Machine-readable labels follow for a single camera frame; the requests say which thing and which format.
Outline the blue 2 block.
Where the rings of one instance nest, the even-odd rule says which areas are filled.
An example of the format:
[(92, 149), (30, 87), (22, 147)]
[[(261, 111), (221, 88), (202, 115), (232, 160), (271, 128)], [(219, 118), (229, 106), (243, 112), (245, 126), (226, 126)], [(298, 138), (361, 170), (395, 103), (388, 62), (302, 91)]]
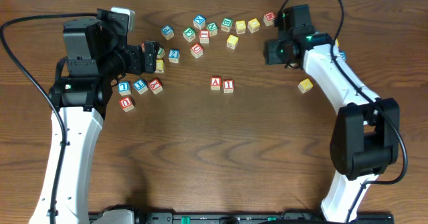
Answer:
[(169, 61), (171, 63), (179, 63), (180, 60), (180, 51), (178, 49), (171, 49), (169, 52)]

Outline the red A block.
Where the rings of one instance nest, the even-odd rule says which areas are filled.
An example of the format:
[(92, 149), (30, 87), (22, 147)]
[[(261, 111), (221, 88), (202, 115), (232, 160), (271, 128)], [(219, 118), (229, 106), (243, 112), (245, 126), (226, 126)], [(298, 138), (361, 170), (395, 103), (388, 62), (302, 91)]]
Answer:
[(212, 90), (220, 90), (221, 89), (221, 78), (220, 77), (211, 77), (210, 88)]

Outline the red I block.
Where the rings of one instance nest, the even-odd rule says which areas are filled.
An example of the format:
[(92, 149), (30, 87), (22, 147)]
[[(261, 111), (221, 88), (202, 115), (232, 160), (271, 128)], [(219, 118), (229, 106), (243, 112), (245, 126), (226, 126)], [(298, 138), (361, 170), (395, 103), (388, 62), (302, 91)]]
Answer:
[(223, 92), (226, 93), (233, 93), (235, 89), (235, 84), (233, 80), (224, 80), (223, 81)]

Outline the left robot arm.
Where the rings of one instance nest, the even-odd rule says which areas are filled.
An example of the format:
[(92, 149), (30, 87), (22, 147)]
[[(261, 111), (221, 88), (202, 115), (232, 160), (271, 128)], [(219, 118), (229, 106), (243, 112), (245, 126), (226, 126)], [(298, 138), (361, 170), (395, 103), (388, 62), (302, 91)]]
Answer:
[(128, 45), (134, 12), (100, 13), (64, 23), (67, 56), (56, 66), (49, 98), (52, 140), (41, 195), (30, 223), (89, 223), (94, 149), (112, 95), (112, 80), (154, 73), (159, 44)]

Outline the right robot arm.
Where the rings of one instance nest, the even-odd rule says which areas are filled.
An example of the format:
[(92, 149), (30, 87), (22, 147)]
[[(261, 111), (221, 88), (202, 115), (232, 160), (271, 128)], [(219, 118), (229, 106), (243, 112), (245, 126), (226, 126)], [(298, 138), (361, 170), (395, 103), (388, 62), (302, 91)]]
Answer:
[(308, 5), (281, 10), (278, 38), (265, 43), (268, 65), (304, 70), (320, 86), (336, 112), (330, 158), (336, 169), (321, 202), (328, 222), (356, 220), (367, 189), (398, 159), (399, 105), (370, 90), (347, 65), (328, 33), (316, 31)]

